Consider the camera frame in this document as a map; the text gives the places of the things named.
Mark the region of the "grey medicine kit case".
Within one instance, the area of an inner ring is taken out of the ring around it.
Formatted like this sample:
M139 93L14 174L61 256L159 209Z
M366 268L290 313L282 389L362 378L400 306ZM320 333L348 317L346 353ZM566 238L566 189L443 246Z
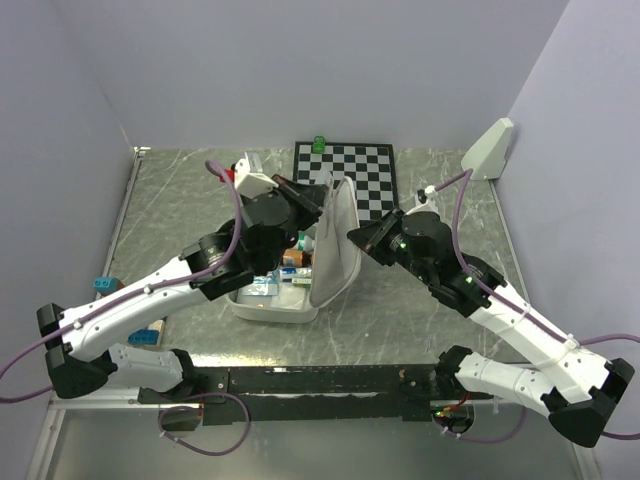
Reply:
M239 318L257 322L308 323L357 278L362 254L347 238L360 226L354 181L345 178L330 191L327 208L313 229L313 250L296 248L307 266L288 253L278 268L226 296Z

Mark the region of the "brown medicine bottle orange cap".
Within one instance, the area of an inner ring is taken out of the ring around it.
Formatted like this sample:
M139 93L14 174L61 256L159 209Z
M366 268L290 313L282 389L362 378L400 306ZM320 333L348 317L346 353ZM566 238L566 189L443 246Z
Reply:
M308 252L288 249L283 253L281 265L284 267L305 268L313 264L313 255Z

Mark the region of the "green medicine box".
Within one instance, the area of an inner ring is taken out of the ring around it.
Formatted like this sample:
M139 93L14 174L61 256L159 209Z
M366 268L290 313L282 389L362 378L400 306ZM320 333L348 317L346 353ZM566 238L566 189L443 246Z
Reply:
M294 278L291 283L297 286L309 287L312 284L311 278Z

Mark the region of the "white bottle green label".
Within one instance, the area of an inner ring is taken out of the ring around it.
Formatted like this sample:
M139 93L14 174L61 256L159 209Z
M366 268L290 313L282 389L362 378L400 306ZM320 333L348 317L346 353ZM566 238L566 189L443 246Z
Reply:
M315 240L307 235L298 238L295 248L299 251L312 252L315 249Z

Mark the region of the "blue printed plastic bag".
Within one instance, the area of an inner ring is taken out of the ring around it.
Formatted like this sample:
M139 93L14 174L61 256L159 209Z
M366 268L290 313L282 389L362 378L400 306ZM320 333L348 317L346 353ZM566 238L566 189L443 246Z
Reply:
M241 289L241 294L251 297L274 297L279 294L278 275L268 272L266 275L255 276L249 285Z

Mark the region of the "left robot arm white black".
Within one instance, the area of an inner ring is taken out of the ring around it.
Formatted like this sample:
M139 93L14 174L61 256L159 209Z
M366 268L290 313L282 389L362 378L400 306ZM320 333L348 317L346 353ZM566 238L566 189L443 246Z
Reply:
M154 320L239 290L278 266L298 234L319 220L330 189L280 175L272 180L266 192L234 202L234 219L147 277L79 307L50 303L38 309L58 397L85 396L108 382L149 388L176 402L193 397L198 379L187 352L152 352L123 341Z

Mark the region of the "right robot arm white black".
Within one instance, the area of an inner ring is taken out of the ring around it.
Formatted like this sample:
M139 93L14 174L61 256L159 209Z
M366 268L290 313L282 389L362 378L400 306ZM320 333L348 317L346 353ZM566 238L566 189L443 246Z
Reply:
M457 233L432 211L394 209L351 230L348 239L381 265L399 265L444 306L493 332L528 362L500 363L453 346L436 364L436 385L448 398L478 393L517 403L544 416L565 439L593 448L634 374L539 318L503 275L461 252Z

